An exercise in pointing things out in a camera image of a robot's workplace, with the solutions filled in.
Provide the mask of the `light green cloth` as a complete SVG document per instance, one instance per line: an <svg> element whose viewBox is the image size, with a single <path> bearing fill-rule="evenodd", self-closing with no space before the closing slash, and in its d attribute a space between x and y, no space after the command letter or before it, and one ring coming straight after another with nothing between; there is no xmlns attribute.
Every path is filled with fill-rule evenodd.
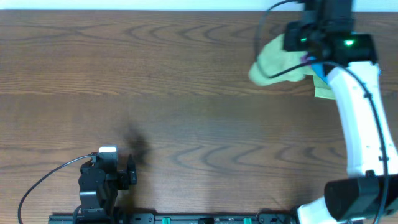
<svg viewBox="0 0 398 224"><path fill-rule="evenodd" d="M276 78L271 78L288 68L303 63L306 52L287 52L283 49L284 34L277 36L264 46L249 73L250 81L258 86L267 86L284 81L299 82L307 75L315 75L311 67L301 67L285 73Z"/></svg>

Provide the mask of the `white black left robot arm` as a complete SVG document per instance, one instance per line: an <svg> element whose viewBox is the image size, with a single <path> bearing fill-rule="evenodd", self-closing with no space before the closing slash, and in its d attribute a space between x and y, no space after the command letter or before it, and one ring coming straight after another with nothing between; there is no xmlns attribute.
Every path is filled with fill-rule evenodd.
<svg viewBox="0 0 398 224"><path fill-rule="evenodd" d="M117 152L94 152L80 167L81 205L73 212L73 223L128 223L126 214L115 206L118 192L137 183L136 164L129 155L126 169L118 170Z"/></svg>

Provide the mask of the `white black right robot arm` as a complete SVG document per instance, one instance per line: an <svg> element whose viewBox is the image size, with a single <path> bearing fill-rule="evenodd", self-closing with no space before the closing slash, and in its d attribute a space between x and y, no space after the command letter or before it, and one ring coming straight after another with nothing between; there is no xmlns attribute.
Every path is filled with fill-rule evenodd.
<svg viewBox="0 0 398 224"><path fill-rule="evenodd" d="M397 149L384 112L373 38L354 31L351 1L305 1L287 25L284 50L305 51L332 89L346 143L348 178L326 184L323 197L299 206L297 223L378 223L397 211Z"/></svg>

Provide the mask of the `purple cloth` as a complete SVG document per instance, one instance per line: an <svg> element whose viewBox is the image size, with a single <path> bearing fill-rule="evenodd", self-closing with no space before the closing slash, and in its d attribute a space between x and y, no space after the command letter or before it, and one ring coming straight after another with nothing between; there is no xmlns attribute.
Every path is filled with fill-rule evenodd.
<svg viewBox="0 0 398 224"><path fill-rule="evenodd" d="M306 62L308 62L309 60L311 60L311 55L310 55L310 54L305 54L304 56L302 56L302 57L300 58L300 61L301 61L302 63L306 63Z"/></svg>

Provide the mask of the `blue cloth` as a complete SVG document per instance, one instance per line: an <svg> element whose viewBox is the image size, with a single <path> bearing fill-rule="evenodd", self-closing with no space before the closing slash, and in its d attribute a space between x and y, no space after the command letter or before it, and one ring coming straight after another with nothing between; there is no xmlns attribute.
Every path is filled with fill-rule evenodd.
<svg viewBox="0 0 398 224"><path fill-rule="evenodd" d="M324 83L328 83L325 70L321 63L314 63L311 65L312 70L315 72L316 76L320 78Z"/></svg>

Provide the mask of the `yellow-green cloth in pile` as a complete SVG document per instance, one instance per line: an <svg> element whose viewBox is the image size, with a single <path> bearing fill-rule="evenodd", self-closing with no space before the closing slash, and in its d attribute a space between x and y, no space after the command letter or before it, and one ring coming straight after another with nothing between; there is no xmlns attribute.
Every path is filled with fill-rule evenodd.
<svg viewBox="0 0 398 224"><path fill-rule="evenodd" d="M313 76L313 84L315 87L314 95L316 98L323 98L328 100L334 100L335 95L332 89L318 76Z"/></svg>

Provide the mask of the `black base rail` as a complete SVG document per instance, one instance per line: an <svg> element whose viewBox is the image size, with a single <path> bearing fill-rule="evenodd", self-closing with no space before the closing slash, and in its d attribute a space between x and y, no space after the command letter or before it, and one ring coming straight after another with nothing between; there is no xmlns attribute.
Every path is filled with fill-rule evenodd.
<svg viewBox="0 0 398 224"><path fill-rule="evenodd" d="M152 213L133 213L118 215L110 221L116 224L297 224L297 219L287 213L265 212L258 215L204 214L154 215Z"/></svg>

